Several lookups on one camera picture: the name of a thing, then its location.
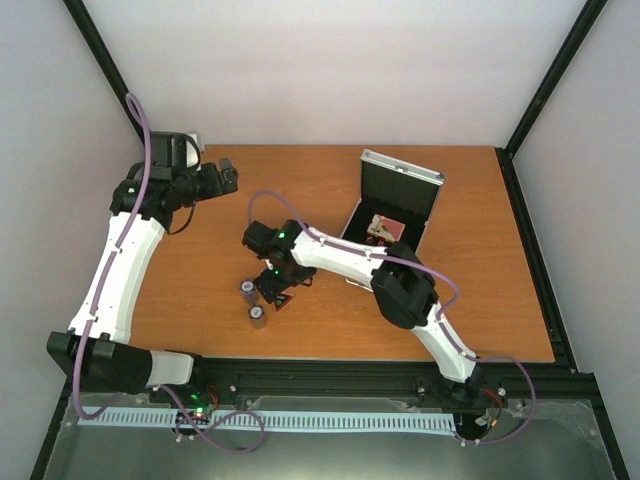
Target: black aluminum frame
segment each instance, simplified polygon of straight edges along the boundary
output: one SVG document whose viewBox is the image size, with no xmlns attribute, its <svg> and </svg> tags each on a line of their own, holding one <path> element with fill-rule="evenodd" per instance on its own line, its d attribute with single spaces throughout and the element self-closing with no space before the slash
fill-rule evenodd
<svg viewBox="0 0 640 480">
<path fill-rule="evenodd" d="M 133 128 L 142 139 L 139 126 L 126 108 L 124 101 L 128 91 L 126 84 L 82 0 L 63 0 L 63 2 L 123 106 Z M 586 1 L 508 144 L 504 148 L 496 148 L 496 156 L 555 357 L 553 363 L 526 365 L 536 387 L 536 393 L 541 399 L 590 401 L 614 472 L 617 478 L 628 479 L 629 474 L 596 379 L 593 374 L 577 372 L 575 359 L 513 164 L 518 149 L 606 3 L 606 0 Z M 208 358 L 198 359 L 197 363 L 198 374 L 217 386 L 221 402 L 237 406 L 243 405 L 248 399 L 263 395 L 348 396 L 393 398 L 421 407 L 442 408 L 444 411 L 456 414 L 468 412 L 468 409 L 461 408 L 450 400 L 438 395 L 430 395 L 430 389 L 441 382 L 433 362 Z M 529 395 L 524 378 L 513 365 L 488 365 L 486 379 L 490 385 L 504 387 L 511 398 L 527 398 Z M 419 393 L 422 391 L 421 387 L 425 389 L 424 394 Z M 51 425 L 34 466 L 32 480 L 44 478 L 70 393 L 70 385 L 67 383 L 61 392 Z"/>
</svg>

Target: case lid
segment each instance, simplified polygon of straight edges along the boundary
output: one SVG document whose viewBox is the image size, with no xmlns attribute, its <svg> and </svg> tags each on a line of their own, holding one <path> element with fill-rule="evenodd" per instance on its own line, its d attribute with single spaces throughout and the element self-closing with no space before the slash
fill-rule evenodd
<svg viewBox="0 0 640 480">
<path fill-rule="evenodd" d="M 360 195 L 409 210 L 427 219 L 444 174 L 371 150 L 362 152 Z"/>
</svg>

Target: wooden tabletop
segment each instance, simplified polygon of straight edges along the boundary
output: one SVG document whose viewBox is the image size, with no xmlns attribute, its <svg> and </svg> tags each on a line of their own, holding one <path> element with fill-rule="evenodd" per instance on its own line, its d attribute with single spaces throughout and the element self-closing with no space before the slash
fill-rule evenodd
<svg viewBox="0 0 640 480">
<path fill-rule="evenodd" d="M 198 204 L 191 226 L 165 236 L 151 259 L 136 303 L 131 343 L 212 356 L 424 360 L 410 332 L 379 313 L 373 294 L 319 271 L 311 288 L 280 312 L 267 307 L 266 328 L 251 327 L 239 285 L 264 263 L 242 246 L 247 202 L 256 191 L 282 193 L 303 219 L 339 236 L 359 198 L 363 146 L 210 146 L 203 162 L 229 157 L 237 193 Z M 553 361 L 522 244 L 490 147 L 369 146 L 446 174 L 418 255 L 458 283 L 447 317 L 477 354 Z M 290 218 L 262 197 L 255 218 L 280 227 Z M 186 212 L 174 219 L 181 225 Z M 452 295 L 437 283 L 441 299 Z"/>
</svg>

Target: white wall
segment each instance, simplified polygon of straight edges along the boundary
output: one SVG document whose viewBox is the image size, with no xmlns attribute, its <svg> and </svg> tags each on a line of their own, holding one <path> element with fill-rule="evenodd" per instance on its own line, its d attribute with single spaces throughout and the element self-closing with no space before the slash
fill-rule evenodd
<svg viewBox="0 0 640 480">
<path fill-rule="evenodd" d="M 45 351 L 104 245 L 111 192 L 141 156 L 62 2 L 0 2 L 0 478 L 28 478 L 63 384 Z"/>
<path fill-rule="evenodd" d="M 640 478 L 640 3 L 609 2 L 516 168 L 581 370 Z"/>
<path fill-rule="evenodd" d="M 87 0 L 131 89 L 208 143 L 506 143 L 584 0 Z"/>
</svg>

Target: metal case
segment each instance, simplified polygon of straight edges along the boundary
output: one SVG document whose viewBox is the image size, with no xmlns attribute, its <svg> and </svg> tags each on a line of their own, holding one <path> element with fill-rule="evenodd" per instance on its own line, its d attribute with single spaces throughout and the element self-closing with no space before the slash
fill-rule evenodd
<svg viewBox="0 0 640 480">
<path fill-rule="evenodd" d="M 341 238 L 365 243 L 368 224 L 373 215 L 380 214 L 403 223 L 405 227 L 399 241 L 417 251 L 444 184 L 444 174 L 371 150 L 364 150 L 360 159 L 360 199 Z M 358 282 L 346 280 L 369 290 Z"/>
</svg>

